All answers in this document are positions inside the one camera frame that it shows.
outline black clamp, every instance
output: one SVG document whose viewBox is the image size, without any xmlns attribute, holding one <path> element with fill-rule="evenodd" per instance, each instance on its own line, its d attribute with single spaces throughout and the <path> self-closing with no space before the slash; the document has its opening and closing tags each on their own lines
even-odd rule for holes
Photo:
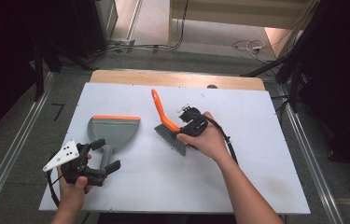
<svg viewBox="0 0 350 224">
<path fill-rule="evenodd" d="M 88 178 L 88 185 L 101 187 L 108 175 L 116 172 L 120 167 L 120 161 L 114 161 L 107 165 L 104 170 L 95 170 L 90 168 L 87 155 L 90 150 L 96 150 L 105 145 L 104 139 L 96 140 L 90 144 L 77 144 L 79 157 L 61 165 L 61 171 L 68 184 L 76 184 L 79 176 Z"/>
<path fill-rule="evenodd" d="M 180 133 L 185 133 L 190 136 L 199 136 L 207 127 L 207 120 L 202 116 L 201 112 L 195 107 L 183 109 L 184 113 L 180 118 L 187 123 L 186 126 L 180 128 Z"/>
</svg>

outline gray plastic scoop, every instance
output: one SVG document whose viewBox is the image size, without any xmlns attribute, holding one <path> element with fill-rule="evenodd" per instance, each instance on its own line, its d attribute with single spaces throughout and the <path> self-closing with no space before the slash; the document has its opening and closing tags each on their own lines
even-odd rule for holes
<svg viewBox="0 0 350 224">
<path fill-rule="evenodd" d="M 87 133 L 91 141 L 104 138 L 106 145 L 102 147 L 103 156 L 100 169 L 110 163 L 114 148 L 127 144 L 139 127 L 137 116 L 93 116 L 88 122 Z"/>
</svg>

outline hand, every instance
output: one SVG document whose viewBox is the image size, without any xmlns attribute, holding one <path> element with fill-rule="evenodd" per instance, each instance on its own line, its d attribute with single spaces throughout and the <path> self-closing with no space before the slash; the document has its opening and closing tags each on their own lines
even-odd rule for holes
<svg viewBox="0 0 350 224">
<path fill-rule="evenodd" d="M 210 119 L 212 115 L 206 111 L 203 113 Z M 221 132 L 211 123 L 208 122 L 206 129 L 197 137 L 188 136 L 183 133 L 177 135 L 177 139 L 186 145 L 193 145 L 198 148 L 205 156 L 212 158 L 214 161 L 229 156 L 224 137 Z"/>
<path fill-rule="evenodd" d="M 57 168 L 58 176 L 62 175 L 61 168 Z M 87 186 L 88 178 L 80 176 L 76 184 L 67 184 L 64 177 L 59 179 L 61 201 L 59 203 L 58 211 L 52 223 L 73 223 L 76 216 L 81 211 L 85 202 L 85 194 L 90 192 L 93 186 Z"/>
</svg>

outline gray floor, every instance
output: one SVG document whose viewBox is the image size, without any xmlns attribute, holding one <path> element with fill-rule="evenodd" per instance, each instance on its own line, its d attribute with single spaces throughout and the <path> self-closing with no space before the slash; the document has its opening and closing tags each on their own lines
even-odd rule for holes
<svg viewBox="0 0 350 224">
<path fill-rule="evenodd" d="M 259 68 L 260 62 L 254 59 L 239 60 L 236 57 L 174 51 L 152 54 L 147 50 L 134 49 L 131 53 L 106 53 L 93 65 L 101 69 L 146 69 L 237 76 Z M 51 220 L 53 213 L 38 211 L 46 187 L 46 179 L 41 169 L 49 155 L 62 144 L 83 85 L 90 77 L 91 71 L 85 71 L 78 66 L 66 66 L 60 74 L 55 75 L 51 93 L 0 192 L 0 223 L 49 223 Z M 278 95 L 277 84 L 266 75 L 261 77 L 264 77 L 267 91 L 272 96 Z M 0 122 L 0 161 L 32 105 L 34 91 L 34 87 L 28 90 Z M 52 103 L 64 104 L 56 121 L 53 120 L 59 108 Z M 273 100 L 273 104 L 278 107 L 281 101 Z M 299 107 L 302 125 L 316 157 L 334 197 L 341 199 L 339 206 L 345 222 L 350 223 L 350 203 L 344 200 L 350 199 L 350 165 L 327 160 L 329 147 L 316 119 L 308 115 L 302 105 Z M 311 215 L 288 216 L 287 223 L 329 223 L 287 116 L 284 116 L 283 132 L 312 211 Z M 93 214 L 87 223 L 96 223 L 97 218 L 98 215 Z"/>
<path fill-rule="evenodd" d="M 169 23 L 169 2 L 168 0 L 160 2 L 155 0 L 141 1 L 131 37 L 135 41 L 135 45 L 168 45 L 170 26 L 172 28 L 171 46 L 176 45 L 181 36 L 182 20 L 173 19 L 171 24 Z M 121 20 L 121 15 L 127 18 L 129 13 L 133 13 L 133 7 L 123 6 L 123 4 L 123 1 L 117 1 L 117 5 L 121 7 L 119 20 Z M 121 39 L 116 32 L 114 34 L 116 38 Z M 263 61 L 275 60 L 270 48 L 273 43 L 270 43 L 265 29 L 240 24 L 186 20 L 183 41 L 177 51 L 254 59 L 246 49 L 248 40 L 254 40 L 248 44 L 251 51 L 253 51 L 253 47 L 264 45 L 264 48 L 259 51 L 259 59 Z"/>
</svg>

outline black cable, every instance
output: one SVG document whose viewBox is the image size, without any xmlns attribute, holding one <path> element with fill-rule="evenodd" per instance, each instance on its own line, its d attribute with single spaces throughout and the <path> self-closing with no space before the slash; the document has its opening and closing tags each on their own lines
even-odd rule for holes
<svg viewBox="0 0 350 224">
<path fill-rule="evenodd" d="M 291 26 L 291 28 L 286 32 L 285 35 L 282 36 L 282 38 L 277 41 L 276 43 L 274 44 L 271 44 L 270 46 L 266 46 L 264 48 L 268 48 L 268 47 L 272 47 L 274 45 L 277 45 L 279 44 L 290 32 L 291 30 L 296 27 L 297 25 L 299 25 L 303 20 L 305 20 L 306 18 L 306 15 L 308 15 L 308 11 L 309 11 L 310 8 L 308 8 L 308 10 L 306 10 L 306 12 L 303 14 L 302 18 L 297 21 L 294 25 Z M 256 76 L 259 76 L 261 75 L 262 73 L 265 73 L 265 71 L 267 71 L 268 69 L 272 69 L 274 67 L 277 67 L 278 65 L 280 64 L 284 64 L 284 62 L 287 60 L 287 57 L 289 56 L 289 54 L 291 54 L 292 52 L 289 52 L 287 53 L 287 51 L 291 48 L 293 48 L 294 46 L 290 46 L 286 49 L 286 54 L 284 56 L 282 56 L 281 58 L 279 59 L 276 59 L 275 61 L 272 61 L 270 63 L 267 63 L 264 67 L 261 67 L 253 72 L 250 72 L 250 73 L 247 73 L 247 74 L 241 74 L 239 75 L 239 77 L 256 77 Z"/>
<path fill-rule="evenodd" d="M 278 110 L 280 110 L 280 114 L 279 114 L 279 124 L 280 124 L 280 127 L 282 127 L 283 114 L 285 113 L 286 105 L 287 105 L 288 103 L 290 103 L 290 98 L 289 98 L 289 97 L 282 103 L 282 105 L 280 105 L 277 109 L 275 109 L 275 112 L 277 112 Z"/>
<path fill-rule="evenodd" d="M 87 213 L 87 215 L 84 216 L 84 219 L 82 219 L 81 224 L 84 224 L 87 221 L 87 219 L 90 216 L 90 214 L 91 214 L 91 212 Z"/>
<path fill-rule="evenodd" d="M 236 159 L 235 151 L 233 150 L 233 147 L 232 147 L 232 144 L 231 144 L 231 141 L 230 141 L 230 137 L 227 136 L 227 135 L 224 133 L 224 131 L 223 131 L 223 129 L 221 128 L 221 126 L 218 125 L 218 123 L 217 123 L 215 120 L 213 120 L 213 119 L 211 119 L 211 118 L 208 118 L 208 117 L 205 116 L 205 115 L 201 115 L 201 117 L 207 119 L 209 122 L 211 122 L 213 125 L 215 125 L 215 127 L 221 132 L 221 134 L 222 134 L 223 137 L 224 137 L 225 142 L 227 143 L 228 149 L 230 150 L 230 154 L 231 154 L 233 160 L 236 162 L 236 164 L 239 164 L 239 163 L 238 163 L 238 160 Z"/>
<path fill-rule="evenodd" d="M 184 12 L 183 12 L 183 18 L 182 18 L 182 22 L 181 22 L 180 39 L 176 42 L 176 44 L 174 46 L 167 46 L 167 45 L 133 45 L 133 46 L 127 46 L 127 45 L 124 45 L 124 44 L 115 43 L 114 47 L 106 49 L 106 50 L 104 50 L 102 52 L 99 52 L 97 54 L 102 54 L 102 53 L 109 52 L 109 51 L 115 51 L 115 50 L 118 50 L 118 49 L 137 49 L 137 48 L 141 48 L 141 49 L 162 49 L 162 50 L 176 50 L 176 49 L 178 49 L 180 47 L 181 43 L 183 42 L 184 23 L 185 23 L 185 20 L 186 20 L 188 7 L 189 7 L 189 0 L 187 0 L 185 8 L 184 8 Z"/>
<path fill-rule="evenodd" d="M 283 98 L 290 98 L 290 95 L 281 95 L 281 96 L 272 96 L 271 99 L 283 99 Z"/>
<path fill-rule="evenodd" d="M 267 76 L 267 77 L 271 77 L 271 75 L 270 75 L 270 74 L 268 74 L 267 72 L 268 72 L 268 71 L 265 71 L 265 72 L 264 72 L 265 76 Z"/>
<path fill-rule="evenodd" d="M 278 66 L 276 66 L 276 67 L 270 68 L 270 70 L 271 70 L 271 72 L 276 76 L 276 73 L 279 72 L 280 67 L 279 67 L 279 65 L 278 65 Z"/>
<path fill-rule="evenodd" d="M 52 160 L 52 158 L 60 151 L 56 150 L 50 157 L 49 157 L 49 161 Z M 55 190 L 53 188 L 53 184 L 52 184 L 52 180 L 51 180 L 51 174 L 52 174 L 52 170 L 47 171 L 47 182 L 49 183 L 49 191 L 51 193 L 51 198 L 52 200 L 55 202 L 56 206 L 59 207 L 59 199 L 58 196 L 55 193 Z"/>
<path fill-rule="evenodd" d="M 59 176 L 58 179 L 56 179 L 56 180 L 52 183 L 52 185 L 54 185 L 56 182 L 58 182 L 58 180 L 61 179 L 62 176 L 63 176 L 63 175 Z"/>
<path fill-rule="evenodd" d="M 277 44 L 279 44 L 280 42 L 282 42 L 282 40 L 283 40 L 288 34 L 290 34 L 291 30 L 292 30 L 294 27 L 296 27 L 296 26 L 299 25 L 303 20 L 305 20 L 305 17 L 306 17 L 307 14 L 308 14 L 308 10 L 305 12 L 305 14 L 303 14 L 302 18 L 301 18 L 299 21 L 297 21 L 296 23 L 294 23 L 294 25 L 292 25 L 292 26 L 290 27 L 290 29 L 282 36 L 282 38 L 280 38 L 279 41 L 277 41 L 276 43 L 271 44 L 271 45 L 269 45 L 269 46 L 263 46 L 263 48 L 271 48 L 272 46 L 277 45 Z M 297 37 L 295 36 L 294 39 L 293 39 L 293 45 L 292 45 L 292 47 L 294 47 L 295 42 L 296 42 L 296 39 L 297 39 Z M 240 50 L 240 51 L 246 51 L 246 50 L 244 50 L 244 49 L 238 49 L 237 46 L 235 46 L 235 45 L 236 45 L 237 43 L 248 42 L 248 41 L 250 41 L 250 40 L 238 40 L 238 41 L 236 41 L 236 42 L 234 42 L 234 43 L 232 44 L 232 48 L 233 48 L 233 49 L 236 49 L 236 50 Z"/>
</svg>

